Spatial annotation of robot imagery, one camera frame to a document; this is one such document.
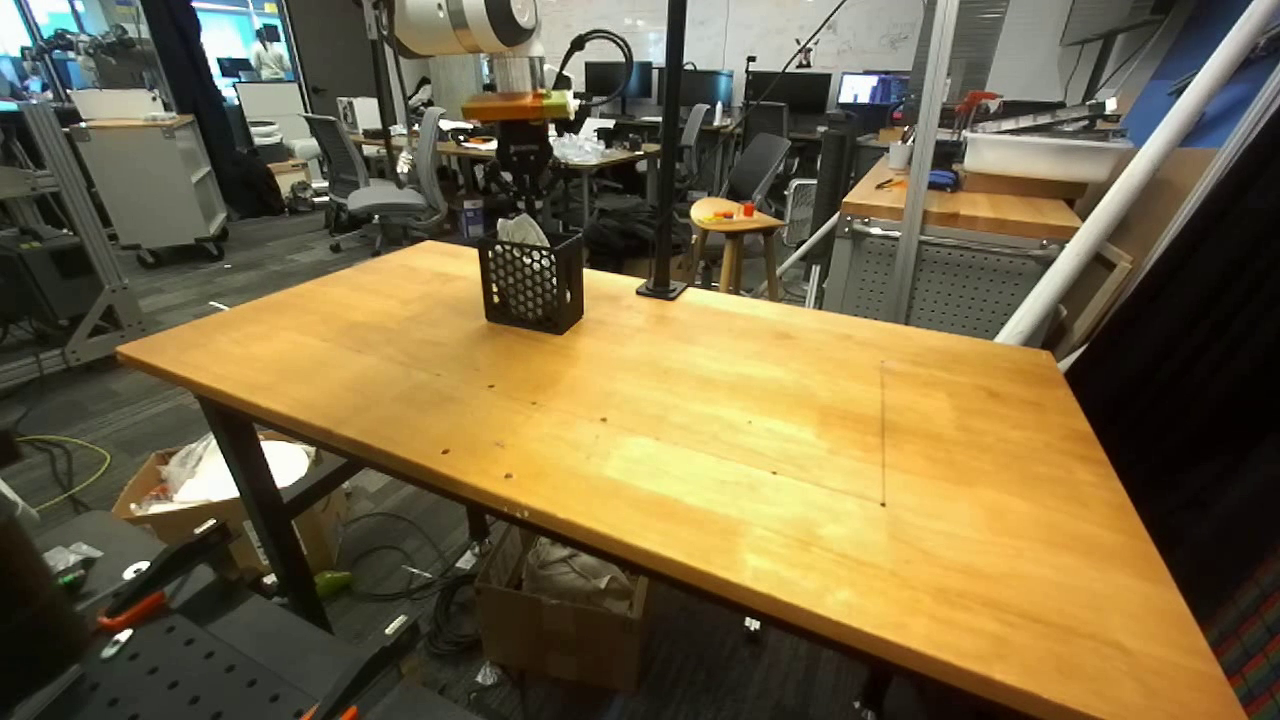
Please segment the cardboard box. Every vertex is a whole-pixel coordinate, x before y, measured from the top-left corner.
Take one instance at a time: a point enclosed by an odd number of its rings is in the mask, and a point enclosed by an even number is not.
[[[111,504],[111,516],[147,526],[162,544],[185,544],[203,520],[224,520],[232,526],[232,560],[242,581],[257,581],[266,573],[266,555],[242,516],[238,500],[220,504],[192,504],[192,507],[167,507],[167,512],[139,512],[147,500],[162,495],[159,467],[177,453],[155,453],[143,459],[143,467],[124,484],[124,493]],[[337,533],[343,522],[343,500],[333,493],[321,504],[313,504],[301,520],[293,520],[293,533],[301,534],[313,573],[337,568]]]
[[[604,611],[525,592],[518,565],[518,533],[494,533],[474,585],[482,655],[567,684],[635,689],[648,581],[635,575],[627,611]]]

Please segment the workbench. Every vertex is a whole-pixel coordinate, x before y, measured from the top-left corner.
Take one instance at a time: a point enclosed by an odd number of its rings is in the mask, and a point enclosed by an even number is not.
[[[192,389],[324,622],[252,422],[1032,715],[1239,715],[1049,352],[587,270],[482,325],[474,251],[395,254],[134,338]]]
[[[1078,229],[1067,188],[962,177],[955,191],[929,191],[920,262],[905,276],[905,206],[906,177],[881,156],[839,201],[822,306],[899,319],[890,297],[906,284],[906,325],[994,334]]]

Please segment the stool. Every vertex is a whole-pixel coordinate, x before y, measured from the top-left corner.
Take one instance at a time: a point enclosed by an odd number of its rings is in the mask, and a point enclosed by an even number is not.
[[[762,270],[766,270],[766,300],[779,297],[777,289],[777,251],[773,238],[785,229],[785,220],[766,217],[766,212],[745,212],[745,204],[724,201],[724,194],[704,194],[689,206],[689,223],[692,223],[692,261],[689,261],[689,284],[696,284],[696,269],[704,254],[709,237],[724,237],[724,251],[718,251],[718,291],[738,291],[745,289],[745,237],[762,237]]]

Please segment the white cabinet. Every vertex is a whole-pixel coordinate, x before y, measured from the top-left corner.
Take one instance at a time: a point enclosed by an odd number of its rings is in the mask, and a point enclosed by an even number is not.
[[[92,121],[74,129],[74,146],[139,262],[177,242],[224,254],[226,204],[192,114]]]

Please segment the mesh basket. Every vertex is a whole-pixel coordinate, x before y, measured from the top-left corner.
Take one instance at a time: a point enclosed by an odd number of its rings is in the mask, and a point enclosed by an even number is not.
[[[492,325],[567,332],[582,317],[582,238],[550,249],[482,238],[480,291]]]

